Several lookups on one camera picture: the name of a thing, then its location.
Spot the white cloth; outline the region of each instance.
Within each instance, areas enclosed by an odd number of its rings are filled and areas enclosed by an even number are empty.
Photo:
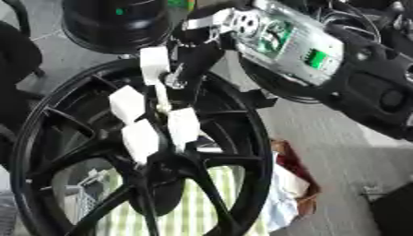
[[[276,159],[275,152],[274,165],[277,165]],[[263,208],[263,216],[269,232],[287,227],[299,215],[297,201],[292,194],[279,187],[282,173],[279,172],[278,167],[273,170],[270,191]]]

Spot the black wheel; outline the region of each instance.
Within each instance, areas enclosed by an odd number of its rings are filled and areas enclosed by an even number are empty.
[[[243,235],[254,224],[266,200],[272,171],[269,140],[256,111],[231,84],[206,74],[190,105],[203,132],[222,153],[200,152],[193,143],[177,154],[165,131],[165,117],[152,109],[154,92],[143,85],[138,65],[136,59],[129,59],[91,68],[43,99],[30,115],[16,143],[11,179],[21,217],[31,234],[89,235],[101,218],[128,201],[137,214],[145,216],[150,235],[158,235],[156,217],[176,206],[186,178],[199,185],[216,209],[218,224],[206,235]],[[123,125],[109,110],[108,95],[126,84],[146,96],[144,117],[164,140],[159,152],[140,168],[135,168],[122,143]],[[171,92],[175,108],[188,105],[187,96],[182,95]],[[74,225],[59,207],[53,181],[59,172],[95,159],[113,166],[124,184]],[[217,166],[243,169],[241,191],[231,209],[207,172]],[[176,193],[174,197],[158,197],[168,188]]]

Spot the floor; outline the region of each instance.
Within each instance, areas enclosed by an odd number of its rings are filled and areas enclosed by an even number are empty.
[[[81,70],[115,59],[81,49],[62,34],[60,0],[23,2],[32,22],[32,39],[44,54],[42,68],[48,76],[30,77],[22,82],[22,88],[47,93]],[[15,22],[13,14],[2,5],[0,18]],[[214,70],[241,89],[255,88],[240,69],[235,54],[228,53],[226,59]],[[322,105],[281,100],[260,114],[269,134],[290,141],[323,187],[313,216],[271,235],[378,235],[368,205],[360,196],[361,187],[380,184],[392,190],[409,182],[413,174],[412,146],[380,136]]]

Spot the white foam block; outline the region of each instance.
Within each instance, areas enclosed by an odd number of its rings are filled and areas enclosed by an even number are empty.
[[[141,49],[140,68],[145,84],[155,85],[160,74],[171,71],[168,49],[165,46]]]
[[[123,128],[122,137],[136,163],[145,165],[148,157],[159,151],[159,136],[147,119]]]
[[[187,143],[198,139],[201,124],[193,108],[184,108],[169,113],[168,129],[173,144],[183,151]]]
[[[113,115],[125,124],[132,124],[145,113],[145,97],[128,85],[111,94],[109,103]]]

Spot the green striped towel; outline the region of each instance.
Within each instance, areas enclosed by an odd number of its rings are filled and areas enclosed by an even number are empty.
[[[236,200],[236,186],[232,170],[229,167],[219,167],[210,169],[209,174],[227,207],[231,208]],[[116,171],[112,171],[107,190],[111,192],[121,184],[121,176]],[[191,180],[185,181],[183,198],[180,204],[166,216],[158,218],[160,236],[204,235],[216,224],[217,214],[215,208],[204,192]],[[110,215],[100,220],[97,235],[147,236],[149,234],[143,216],[136,213],[129,203],[124,203],[115,208]],[[261,217],[246,235],[268,235],[266,225]]]

